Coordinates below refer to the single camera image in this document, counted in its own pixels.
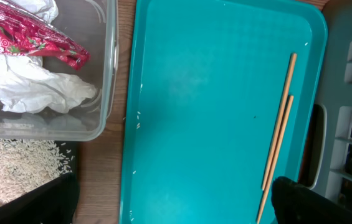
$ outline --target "white tissue paper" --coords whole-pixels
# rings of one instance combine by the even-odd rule
[[[54,0],[10,0],[51,23],[58,16],[58,7]]]
[[[68,111],[95,95],[93,85],[76,75],[51,73],[39,58],[0,54],[0,101],[3,111],[38,113],[46,106]]]

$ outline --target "uncooked rice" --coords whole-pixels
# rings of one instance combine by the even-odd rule
[[[53,141],[0,139],[0,206],[71,172],[68,161]]]

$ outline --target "plastic bin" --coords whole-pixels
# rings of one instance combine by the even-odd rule
[[[56,2],[59,15],[52,25],[85,47],[91,59],[78,71],[49,57],[44,58],[44,67],[51,72],[78,75],[95,85],[97,95],[67,114],[49,108],[37,114],[4,112],[0,102],[0,138],[88,141],[99,136],[105,127],[117,70],[117,0],[96,0],[106,14],[105,22],[102,18],[99,22],[98,11],[86,0]]]

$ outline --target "wooden chopstick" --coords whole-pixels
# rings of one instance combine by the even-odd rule
[[[287,110],[286,110],[285,116],[284,116],[284,118],[282,120],[280,138],[279,138],[278,143],[277,143],[277,148],[275,149],[275,154],[274,154],[274,158],[273,158],[273,161],[272,161],[269,178],[267,180],[268,184],[265,186],[265,190],[264,190],[263,197],[262,197],[262,202],[260,204],[259,215],[257,217],[257,224],[260,223],[260,219],[262,218],[262,214],[263,214],[263,210],[264,210],[264,206],[265,206],[265,201],[267,200],[267,196],[269,196],[271,181],[272,181],[273,176],[274,176],[275,166],[277,165],[278,155],[280,154],[281,145],[282,145],[282,139],[283,139],[283,135],[285,134],[285,128],[287,127],[289,113],[290,113],[290,108],[292,107],[292,102],[293,102],[293,95],[289,96]]]
[[[296,58],[297,58],[296,53],[293,53],[290,57],[287,80],[286,80],[285,85],[283,87],[283,93],[282,93],[280,109],[278,111],[277,123],[275,125],[275,129],[274,129],[274,133],[273,133],[273,139],[272,139],[271,146],[270,146],[269,157],[267,158],[267,165],[265,166],[262,190],[264,190],[265,186],[267,185],[267,179],[269,176],[271,162],[273,160],[274,150],[275,150],[275,146],[277,145],[278,134],[280,132],[282,116],[283,116],[283,112],[285,110],[285,105],[287,104],[290,82],[292,81],[292,75],[293,75],[293,71],[295,69]]]

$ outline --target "wooden surface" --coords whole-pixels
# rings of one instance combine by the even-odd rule
[[[319,9],[327,0],[308,0]],[[135,0],[118,0],[120,58],[112,113],[104,132],[82,143],[79,160],[80,201],[76,224],[115,224],[119,217],[123,118],[126,114]]]

